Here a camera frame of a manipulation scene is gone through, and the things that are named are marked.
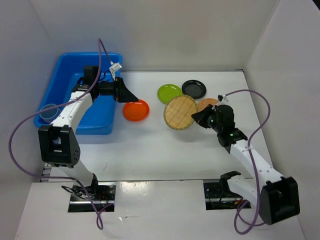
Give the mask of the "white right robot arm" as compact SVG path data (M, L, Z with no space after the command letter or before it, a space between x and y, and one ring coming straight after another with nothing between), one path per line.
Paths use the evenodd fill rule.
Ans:
M191 116L203 128L217 133L219 144L235 157L255 179L251 184L238 171L221 175L219 191L229 197L233 193L245 198L267 225L273 225L300 213L298 183L275 170L252 147L247 136L234 121L231 106L209 104Z

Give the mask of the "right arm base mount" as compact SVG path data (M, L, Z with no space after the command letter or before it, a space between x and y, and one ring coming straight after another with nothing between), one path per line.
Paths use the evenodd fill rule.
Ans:
M233 192L222 189L218 179L204 180L203 191L206 210L233 210L245 199Z

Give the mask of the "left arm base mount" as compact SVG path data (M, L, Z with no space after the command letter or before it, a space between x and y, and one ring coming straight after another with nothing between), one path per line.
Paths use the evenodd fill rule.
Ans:
M103 182L98 185L98 193L94 193L87 188L89 195L99 212L113 212L115 209L116 182ZM93 212L89 197L85 191L78 185L73 187L62 186L62 188L70 193L69 213L86 213Z

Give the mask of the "green-rimmed bamboo tray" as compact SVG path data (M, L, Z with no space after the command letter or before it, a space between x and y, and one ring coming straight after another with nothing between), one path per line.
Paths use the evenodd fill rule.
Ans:
M194 123L192 115L197 112L196 101L188 95L181 95L168 102L163 111L163 119L169 128L185 130Z

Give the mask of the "blue plastic cup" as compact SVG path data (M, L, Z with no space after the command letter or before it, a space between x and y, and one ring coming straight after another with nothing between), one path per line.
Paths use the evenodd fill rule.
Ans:
M39 115L46 123L53 122L61 112L61 109L56 107L54 103L46 104L41 109L42 113Z

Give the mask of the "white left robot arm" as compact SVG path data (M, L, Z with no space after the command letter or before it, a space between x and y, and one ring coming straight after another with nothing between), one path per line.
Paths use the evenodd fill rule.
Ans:
M49 125L38 130L42 161L59 168L68 178L79 181L72 193L82 193L88 200L96 199L102 188L96 175L90 172L80 160L81 149L76 138L77 127L87 110L99 96L112 96L119 103L138 102L124 84L123 78L116 76L121 69L119 63L109 67L112 80L100 80L98 66L85 66L81 77L72 89L67 105Z

